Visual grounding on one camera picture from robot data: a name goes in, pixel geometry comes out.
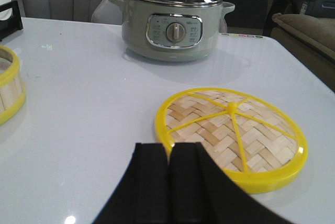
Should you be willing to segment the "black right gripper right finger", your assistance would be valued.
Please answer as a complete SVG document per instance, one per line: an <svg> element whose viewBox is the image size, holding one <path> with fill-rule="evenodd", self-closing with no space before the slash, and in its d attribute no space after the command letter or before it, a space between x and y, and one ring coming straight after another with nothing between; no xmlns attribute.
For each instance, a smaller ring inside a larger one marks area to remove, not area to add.
<svg viewBox="0 0 335 224"><path fill-rule="evenodd" d="M269 223L258 204L195 143L177 143L169 164L171 223Z"/></svg>

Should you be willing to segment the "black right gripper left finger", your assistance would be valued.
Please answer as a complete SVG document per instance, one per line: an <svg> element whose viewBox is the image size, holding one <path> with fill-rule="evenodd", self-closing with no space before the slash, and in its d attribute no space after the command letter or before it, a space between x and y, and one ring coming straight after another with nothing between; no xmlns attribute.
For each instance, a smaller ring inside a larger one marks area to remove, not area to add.
<svg viewBox="0 0 335 224"><path fill-rule="evenodd" d="M168 223L168 160L162 144L136 144L122 179L93 223Z"/></svg>

